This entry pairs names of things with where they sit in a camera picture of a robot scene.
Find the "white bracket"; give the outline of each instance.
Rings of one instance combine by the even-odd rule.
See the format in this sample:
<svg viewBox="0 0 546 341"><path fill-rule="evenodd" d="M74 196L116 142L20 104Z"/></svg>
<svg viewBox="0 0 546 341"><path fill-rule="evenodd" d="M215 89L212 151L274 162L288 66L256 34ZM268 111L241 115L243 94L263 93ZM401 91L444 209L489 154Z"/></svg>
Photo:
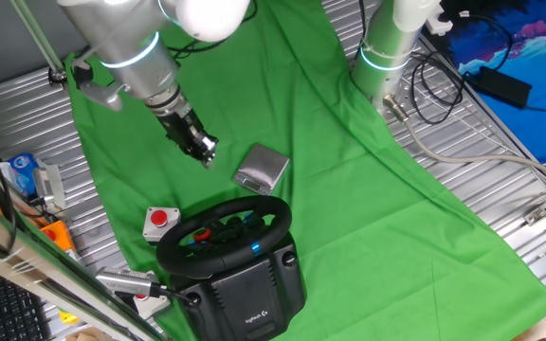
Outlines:
<svg viewBox="0 0 546 341"><path fill-rule="evenodd" d="M448 21L448 22L440 21L440 14L442 13L444 13L444 9L442 9L442 5L437 5L435 9L433 10L433 12L427 18L427 21L425 22L425 25L427 26L429 33L437 34L440 37L443 35L446 35L446 33L450 31L453 27L453 24L451 21Z"/></svg>

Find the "metal floor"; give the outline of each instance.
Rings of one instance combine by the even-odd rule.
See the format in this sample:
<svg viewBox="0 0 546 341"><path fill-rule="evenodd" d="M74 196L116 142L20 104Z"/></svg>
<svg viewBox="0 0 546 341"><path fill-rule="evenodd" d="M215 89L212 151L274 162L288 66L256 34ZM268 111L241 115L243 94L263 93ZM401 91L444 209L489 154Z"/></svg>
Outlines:
<svg viewBox="0 0 546 341"><path fill-rule="evenodd" d="M357 2L329 0L323 5L346 55L353 57L361 35ZM367 7L368 12L372 12L375 5ZM405 75L404 81L409 80L409 75ZM426 78L437 85L436 92L451 95L451 84L436 70L429 68ZM443 106L425 96L418 97L426 117L441 117L445 111ZM546 285L546 219L533 226L523 219L533 207L546 200L546 186L538 175L505 162L438 163L422 155L399 122L387 113L382 115L387 118L397 142L502 236ZM410 118L423 141L437 153L467 156L518 150L511 142L511 138L516 139L504 134L503 130L508 130L497 124L495 121L500 121L493 114L487 115L473 99L465 99L441 125L428 126L416 115ZM0 156L6 159L24 152L33 153L47 164L60 166L66 214L72 221L69 228L89 271L94 273L102 266L126 267L83 155L68 93L60 85L48 84L45 69L0 84ZM52 339L64 338L75 328L64 325L52 305L46 304L44 308L50 318Z"/></svg>

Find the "logitech steering wheel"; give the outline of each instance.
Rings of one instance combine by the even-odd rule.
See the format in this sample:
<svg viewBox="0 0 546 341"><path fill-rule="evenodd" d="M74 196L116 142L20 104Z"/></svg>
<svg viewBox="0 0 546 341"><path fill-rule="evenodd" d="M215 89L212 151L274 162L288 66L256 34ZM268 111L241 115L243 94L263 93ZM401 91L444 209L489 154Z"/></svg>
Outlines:
<svg viewBox="0 0 546 341"><path fill-rule="evenodd" d="M222 218L252 211L245 219ZM269 226L263 217L274 215ZM250 224L256 217L260 224ZM253 260L267 252L288 232L292 212L288 204L271 196L250 196L233 199L198 213L168 231L157 246L159 265L172 275L188 278L208 278ZM191 245L180 242L198 230L206 231L208 239L196 238Z"/></svg>

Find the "green screen cloth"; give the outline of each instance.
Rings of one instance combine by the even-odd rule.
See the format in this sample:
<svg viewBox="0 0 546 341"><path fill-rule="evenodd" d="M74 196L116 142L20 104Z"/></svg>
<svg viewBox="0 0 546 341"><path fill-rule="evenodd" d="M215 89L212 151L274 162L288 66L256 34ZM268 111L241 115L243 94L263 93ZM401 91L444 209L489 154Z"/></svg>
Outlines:
<svg viewBox="0 0 546 341"><path fill-rule="evenodd" d="M319 0L258 0L217 48L181 60L178 81L220 139L214 168L179 151L140 100L113 112L69 82L87 161L129 266L155 270L146 208L184 217L251 195L231 181L254 143L290 157L273 195L292 207L307 291L277 340L502 340L546 315L546 288L516 253L393 140L349 79ZM167 45L190 39L161 31ZM95 80L108 72L91 60ZM193 340L174 308L157 319Z"/></svg>

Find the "robotic arm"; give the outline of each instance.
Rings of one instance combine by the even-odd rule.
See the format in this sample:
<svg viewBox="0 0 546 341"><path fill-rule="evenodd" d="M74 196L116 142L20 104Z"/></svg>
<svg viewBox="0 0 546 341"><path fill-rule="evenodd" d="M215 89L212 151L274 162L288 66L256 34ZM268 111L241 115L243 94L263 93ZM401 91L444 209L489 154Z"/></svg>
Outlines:
<svg viewBox="0 0 546 341"><path fill-rule="evenodd" d="M144 100L186 154L208 167L216 137L209 135L175 81L178 65L158 29L176 23L204 42L226 39L242 23L250 0L58 0L91 48L73 61L80 90L113 110L121 109L120 90ZM440 0L381 0L359 50L352 79L379 110L397 90L402 71L422 26ZM84 60L96 54L115 82L93 83Z"/></svg>
<svg viewBox="0 0 546 341"><path fill-rule="evenodd" d="M216 137L209 135L175 81L178 65L158 29L180 25L204 42L226 39L241 24L249 0L58 0L91 48L73 61L79 89L95 102L121 109L118 91L143 99L186 154L208 166ZM92 82L84 60L96 54L115 82Z"/></svg>

